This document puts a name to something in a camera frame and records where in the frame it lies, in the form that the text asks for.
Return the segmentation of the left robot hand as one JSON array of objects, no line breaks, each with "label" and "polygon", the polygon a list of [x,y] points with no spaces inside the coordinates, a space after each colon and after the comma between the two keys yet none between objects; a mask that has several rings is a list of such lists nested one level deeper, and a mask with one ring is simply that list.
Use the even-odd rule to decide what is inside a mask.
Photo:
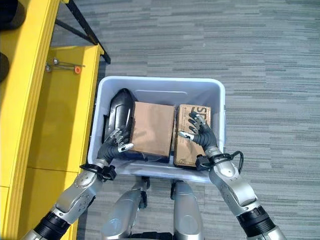
[{"label": "left robot hand", "polygon": [[97,153],[97,159],[106,161],[108,164],[120,153],[134,147],[130,142],[130,132],[126,128],[116,128],[112,131],[101,145]]}]

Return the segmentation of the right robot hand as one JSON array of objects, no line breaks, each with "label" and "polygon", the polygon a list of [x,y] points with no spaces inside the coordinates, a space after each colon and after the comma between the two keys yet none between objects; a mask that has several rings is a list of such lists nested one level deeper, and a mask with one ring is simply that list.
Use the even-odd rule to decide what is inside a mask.
[{"label": "right robot hand", "polygon": [[192,124],[189,127],[192,133],[178,131],[180,137],[200,145],[204,151],[218,149],[216,136],[202,115],[192,111],[189,113],[188,122]]}]

